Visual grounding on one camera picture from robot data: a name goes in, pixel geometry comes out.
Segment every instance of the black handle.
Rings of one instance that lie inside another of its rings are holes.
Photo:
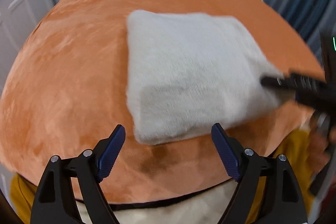
[[[24,224],[14,212],[0,189],[0,216],[3,224]]]
[[[328,130],[328,134],[327,134],[327,138],[329,139],[329,134],[331,129],[335,126],[335,118],[331,118],[330,121],[330,126],[329,126],[329,130]],[[322,171],[320,171],[314,181],[312,182],[311,186],[310,186],[310,192],[314,195],[314,196],[318,196],[319,198],[323,199],[329,190],[330,187],[330,183],[332,182],[332,178],[335,176],[335,161],[336,161],[336,154],[335,154],[335,149],[336,146],[332,143],[329,143],[328,147],[326,148],[325,152],[330,154],[330,161],[327,163],[327,165],[322,169]]]
[[[326,152],[329,152],[330,155],[331,155],[331,158],[333,158],[334,156],[334,152],[335,152],[335,145],[329,145],[328,148],[325,150]],[[328,174],[328,170],[330,168],[330,163],[331,163],[331,160],[327,163],[327,165],[322,169],[321,172],[319,172],[314,181],[312,182],[311,186],[310,186],[310,192],[314,195],[314,196],[317,196],[319,194],[319,191],[322,187],[322,184]]]

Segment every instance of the metal screw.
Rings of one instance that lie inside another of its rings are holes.
[[[56,162],[56,161],[58,161],[58,159],[59,159],[58,156],[52,156],[50,161],[51,162]]]
[[[89,157],[92,155],[92,150],[88,149],[83,152],[84,157]]]
[[[281,160],[281,161],[286,161],[286,160],[287,160],[287,157],[286,157],[285,155],[283,155],[283,154],[280,154],[280,155],[279,155],[279,160]]]
[[[246,148],[245,149],[245,154],[248,156],[252,156],[254,154],[254,151],[252,149]]]

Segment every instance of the black tool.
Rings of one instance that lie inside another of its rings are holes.
[[[303,224],[307,213],[299,184],[285,155],[261,157],[244,149],[226,135],[219,123],[211,130],[212,140],[229,176],[238,186],[218,224],[245,224],[259,177],[265,176],[263,201],[255,224]]]
[[[254,201],[260,176],[266,187],[254,224],[306,224],[307,215],[300,187],[285,155],[261,157],[244,149],[226,135],[220,124],[211,130],[213,142],[228,174],[237,182],[236,191],[218,224],[245,224]],[[85,150],[76,158],[50,158],[38,185],[31,212],[31,224],[83,224],[71,185],[77,177],[83,201],[93,224],[119,224],[99,183],[110,174],[125,141],[125,129],[118,125],[111,136]],[[333,208],[328,208],[316,224],[334,224]],[[1,224],[23,224],[0,191]]]
[[[325,31],[320,36],[326,81],[292,73],[290,77],[284,79],[263,77],[261,84],[275,89],[295,90],[298,103],[310,106],[318,113],[327,114],[329,116],[327,131],[321,133],[329,137],[331,128],[336,125],[336,36],[333,36],[330,31]],[[335,145],[330,143],[326,152],[331,155],[331,160],[316,175],[310,187],[311,193],[321,200],[325,198],[335,175],[335,149]]]

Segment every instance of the dark stain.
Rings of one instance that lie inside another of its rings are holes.
[[[156,145],[151,148],[152,156],[141,163],[140,171],[150,178],[168,170],[180,162],[177,154],[171,154],[165,145]]]
[[[42,149],[44,148],[43,143],[39,143],[33,148],[34,156],[38,157],[41,154]]]

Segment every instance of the bed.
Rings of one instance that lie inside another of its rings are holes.
[[[304,41],[262,0],[61,0],[27,39],[3,90],[0,158],[7,168],[37,185],[51,156],[77,156],[122,124],[125,145],[101,183],[109,203],[175,198],[229,179],[209,135],[157,146],[134,139],[125,93],[126,19],[134,10],[234,16],[279,70],[323,78]],[[288,102],[228,133],[270,155],[310,115]],[[73,187],[80,200],[75,180]]]

